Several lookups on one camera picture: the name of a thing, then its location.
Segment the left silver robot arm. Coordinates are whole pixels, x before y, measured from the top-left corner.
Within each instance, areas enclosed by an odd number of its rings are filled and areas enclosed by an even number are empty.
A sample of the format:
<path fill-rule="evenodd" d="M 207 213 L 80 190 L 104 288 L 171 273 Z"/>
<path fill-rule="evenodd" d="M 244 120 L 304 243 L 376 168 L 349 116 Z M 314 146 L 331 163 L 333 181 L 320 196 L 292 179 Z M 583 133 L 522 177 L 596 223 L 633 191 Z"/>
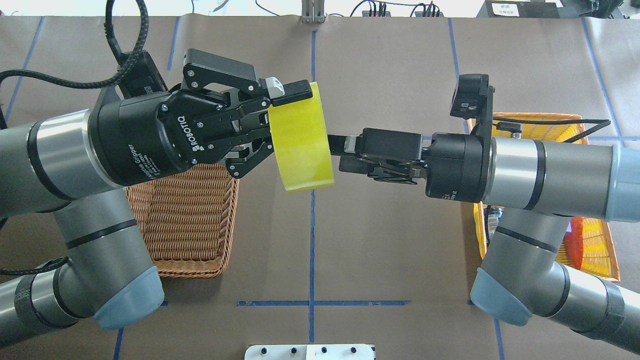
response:
<path fill-rule="evenodd" d="M 93 318 L 118 330 L 155 312 L 162 280 L 125 188 L 226 162 L 241 178 L 274 152 L 269 108 L 320 98 L 308 80 L 262 79 L 190 48 L 168 88 L 147 51 L 96 104 L 1 131 L 1 218 L 53 214 L 66 257 L 1 285 L 1 346 Z"/>

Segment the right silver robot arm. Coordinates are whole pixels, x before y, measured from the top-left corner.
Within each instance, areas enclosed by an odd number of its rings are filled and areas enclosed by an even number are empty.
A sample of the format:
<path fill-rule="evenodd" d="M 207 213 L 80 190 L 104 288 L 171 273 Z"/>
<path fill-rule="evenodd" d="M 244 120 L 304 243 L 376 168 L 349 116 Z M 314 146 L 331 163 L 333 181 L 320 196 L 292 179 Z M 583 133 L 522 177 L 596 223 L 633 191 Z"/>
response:
<path fill-rule="evenodd" d="M 426 180 L 428 198 L 503 208 L 470 299 L 514 326 L 539 316 L 639 353 L 639 294 L 556 261 L 573 217 L 639 221 L 639 151 L 620 146 L 366 128 L 328 137 L 343 173 Z"/>

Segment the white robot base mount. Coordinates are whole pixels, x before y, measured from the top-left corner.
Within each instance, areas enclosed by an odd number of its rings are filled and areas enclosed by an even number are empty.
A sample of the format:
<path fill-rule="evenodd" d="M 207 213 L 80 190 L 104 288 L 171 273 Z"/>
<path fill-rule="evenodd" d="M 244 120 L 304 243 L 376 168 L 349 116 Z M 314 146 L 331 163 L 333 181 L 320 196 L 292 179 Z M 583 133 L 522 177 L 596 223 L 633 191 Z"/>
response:
<path fill-rule="evenodd" d="M 375 360 L 375 347 L 365 343 L 256 344 L 247 348 L 245 360 Z"/>

